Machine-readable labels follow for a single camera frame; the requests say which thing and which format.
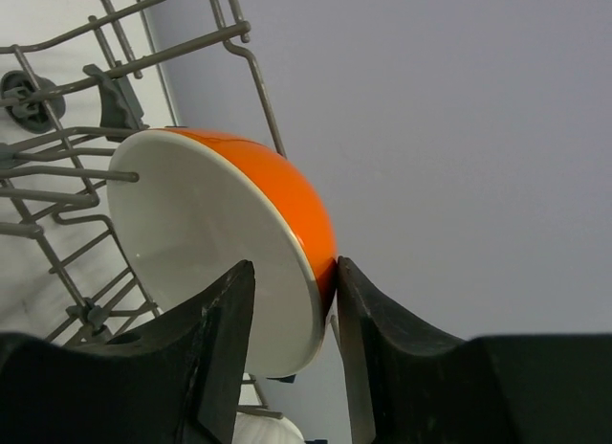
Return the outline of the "white bowl red rim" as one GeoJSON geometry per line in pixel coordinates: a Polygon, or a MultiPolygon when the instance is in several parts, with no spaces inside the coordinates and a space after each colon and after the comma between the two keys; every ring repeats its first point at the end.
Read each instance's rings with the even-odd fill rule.
{"type": "Polygon", "coordinates": [[[254,268],[248,373],[298,373],[316,357],[335,294],[337,244],[309,180],[285,157],[202,129],[138,132],[109,167],[107,200],[120,246],[145,291],[169,310],[240,260],[254,268]]]}

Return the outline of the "grey wire dish rack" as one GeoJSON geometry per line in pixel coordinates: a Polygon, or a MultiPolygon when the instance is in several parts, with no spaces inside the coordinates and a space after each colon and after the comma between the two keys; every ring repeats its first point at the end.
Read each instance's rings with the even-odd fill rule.
{"type": "MultiPolygon", "coordinates": [[[[17,223],[3,223],[1,233],[35,241],[49,260],[52,272],[71,295],[74,307],[69,319],[81,322],[81,328],[71,344],[62,346],[69,348],[107,343],[162,315],[151,298],[146,298],[135,310],[120,309],[125,295],[142,288],[131,267],[125,267],[102,288],[100,293],[107,298],[106,305],[99,306],[96,298],[83,296],[67,272],[68,259],[57,256],[40,225],[41,218],[58,217],[66,212],[69,224],[100,222],[104,225],[104,237],[117,237],[111,219],[96,213],[98,190],[111,181],[133,182],[136,175],[89,168],[82,161],[86,157],[111,157],[124,140],[143,130],[142,110],[130,87],[130,76],[139,76],[145,68],[169,59],[222,44],[251,66],[275,149],[283,150],[261,73],[247,47],[250,26],[239,0],[228,0],[234,18],[232,25],[224,23],[220,1],[209,0],[217,23],[215,32],[143,58],[135,58],[121,20],[167,0],[143,0],[123,10],[114,9],[110,0],[99,1],[105,15],[64,33],[61,40],[68,41],[84,33],[102,36],[103,27],[111,25],[125,53],[125,63],[112,60],[106,71],[90,67],[85,80],[65,86],[42,86],[34,70],[24,65],[20,71],[9,74],[1,85],[1,104],[12,110],[18,122],[25,123],[38,109],[45,111],[49,122],[36,137],[1,147],[1,194],[11,200],[21,217],[17,223]]],[[[238,413],[284,417],[263,405],[241,405],[239,401],[238,413]]]]}

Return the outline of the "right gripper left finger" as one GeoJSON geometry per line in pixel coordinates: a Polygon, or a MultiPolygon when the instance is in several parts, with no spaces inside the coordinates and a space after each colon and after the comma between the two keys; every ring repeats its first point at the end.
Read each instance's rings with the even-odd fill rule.
{"type": "Polygon", "coordinates": [[[255,277],[242,260],[207,289],[104,344],[1,337],[5,443],[229,443],[255,277]]]}

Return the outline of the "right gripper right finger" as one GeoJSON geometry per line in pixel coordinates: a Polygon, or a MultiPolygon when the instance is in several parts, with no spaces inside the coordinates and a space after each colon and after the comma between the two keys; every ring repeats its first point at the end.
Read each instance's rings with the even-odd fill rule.
{"type": "Polygon", "coordinates": [[[607,443],[608,334],[459,339],[338,263],[339,349],[356,443],[607,443]]]}

